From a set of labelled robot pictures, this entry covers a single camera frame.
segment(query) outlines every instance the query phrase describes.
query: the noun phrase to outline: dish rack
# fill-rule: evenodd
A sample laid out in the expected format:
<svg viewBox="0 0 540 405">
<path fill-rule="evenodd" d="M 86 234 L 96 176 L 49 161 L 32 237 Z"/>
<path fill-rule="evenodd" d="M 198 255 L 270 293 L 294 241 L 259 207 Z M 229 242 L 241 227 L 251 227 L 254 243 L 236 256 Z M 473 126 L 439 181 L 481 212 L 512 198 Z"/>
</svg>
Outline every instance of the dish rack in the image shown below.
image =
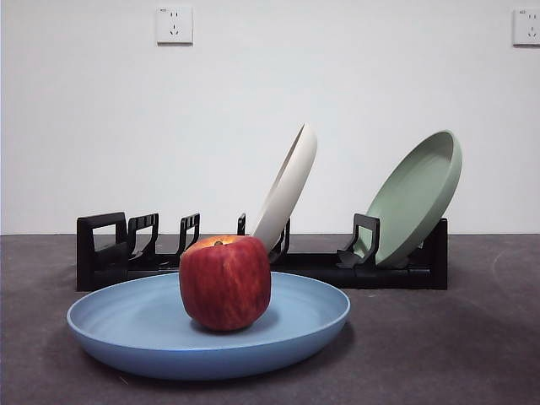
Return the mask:
<svg viewBox="0 0 540 405">
<path fill-rule="evenodd" d="M 152 213 L 131 218 L 124 213 L 107 213 L 77 219 L 77 291 L 93 291 L 123 281 L 175 273 L 181 254 L 199 238 L 201 215 L 195 213 L 180 221 L 178 248 L 171 253 L 156 252 L 159 215 Z M 115 242 L 95 248 L 94 230 L 115 225 Z M 150 240 L 135 251 L 137 232 L 152 228 Z M 359 229 L 371 231 L 371 246 L 363 257 L 354 253 Z M 188 230 L 193 229 L 188 242 Z M 315 278 L 346 289 L 447 289 L 448 226 L 441 219 L 421 246 L 409 256 L 403 268 L 379 268 L 375 255 L 379 249 L 381 222 L 356 213 L 351 240 L 342 250 L 328 253 L 289 252 L 290 219 L 278 243 L 268 254 L 271 269 Z M 246 234 L 246 215 L 238 218 L 237 235 Z"/>
</svg>

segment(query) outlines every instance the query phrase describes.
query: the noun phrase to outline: gray floor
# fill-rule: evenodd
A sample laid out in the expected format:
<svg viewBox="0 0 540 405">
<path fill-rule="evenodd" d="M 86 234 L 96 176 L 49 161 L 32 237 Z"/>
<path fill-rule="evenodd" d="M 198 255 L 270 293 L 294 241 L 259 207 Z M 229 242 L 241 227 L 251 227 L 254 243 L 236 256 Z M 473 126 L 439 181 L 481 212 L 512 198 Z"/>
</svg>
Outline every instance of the gray floor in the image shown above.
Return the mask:
<svg viewBox="0 0 540 405">
<path fill-rule="evenodd" d="M 540 235 L 451 236 L 448 291 L 347 289 L 348 323 L 319 354 L 207 383 L 154 381 L 90 358 L 65 321 L 84 295 L 74 290 L 75 237 L 1 241 L 2 405 L 540 403 Z"/>
</svg>

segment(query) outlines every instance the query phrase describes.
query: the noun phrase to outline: wall socket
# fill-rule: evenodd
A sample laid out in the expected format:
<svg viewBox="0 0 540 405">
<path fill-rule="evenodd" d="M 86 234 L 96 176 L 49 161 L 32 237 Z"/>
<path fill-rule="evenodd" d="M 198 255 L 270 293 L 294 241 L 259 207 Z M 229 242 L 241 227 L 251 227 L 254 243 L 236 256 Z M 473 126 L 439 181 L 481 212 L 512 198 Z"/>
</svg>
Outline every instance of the wall socket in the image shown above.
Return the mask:
<svg viewBox="0 0 540 405">
<path fill-rule="evenodd" d="M 512 43 L 540 46 L 540 8 L 519 8 L 512 14 Z"/>
<path fill-rule="evenodd" d="M 193 8 L 158 8 L 155 15 L 155 37 L 158 44 L 192 44 Z"/>
</svg>

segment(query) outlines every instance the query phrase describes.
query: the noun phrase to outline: sage green plate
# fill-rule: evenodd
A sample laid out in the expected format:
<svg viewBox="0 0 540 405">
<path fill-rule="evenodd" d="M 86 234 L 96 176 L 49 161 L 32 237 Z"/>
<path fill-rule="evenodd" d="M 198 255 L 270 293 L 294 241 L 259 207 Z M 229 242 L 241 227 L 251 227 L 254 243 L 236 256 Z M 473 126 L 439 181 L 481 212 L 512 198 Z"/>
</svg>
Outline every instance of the sage green plate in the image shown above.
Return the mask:
<svg viewBox="0 0 540 405">
<path fill-rule="evenodd" d="M 381 220 L 380 267 L 402 267 L 445 213 L 462 172 L 462 150 L 449 131 L 426 138 L 403 159 L 379 190 L 367 215 Z M 371 233 L 360 230 L 354 252 L 370 248 Z"/>
</svg>

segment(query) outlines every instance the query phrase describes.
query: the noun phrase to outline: red apple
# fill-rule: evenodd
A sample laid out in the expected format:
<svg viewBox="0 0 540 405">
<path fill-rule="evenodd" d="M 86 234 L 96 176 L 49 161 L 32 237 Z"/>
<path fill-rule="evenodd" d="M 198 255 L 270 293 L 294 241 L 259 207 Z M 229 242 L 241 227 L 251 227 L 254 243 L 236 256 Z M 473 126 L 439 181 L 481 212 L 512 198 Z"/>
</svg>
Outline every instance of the red apple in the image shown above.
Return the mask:
<svg viewBox="0 0 540 405">
<path fill-rule="evenodd" d="M 252 236 L 200 240 L 184 252 L 180 291 L 187 314 L 209 329 L 251 325 L 270 303 L 270 263 Z"/>
</svg>

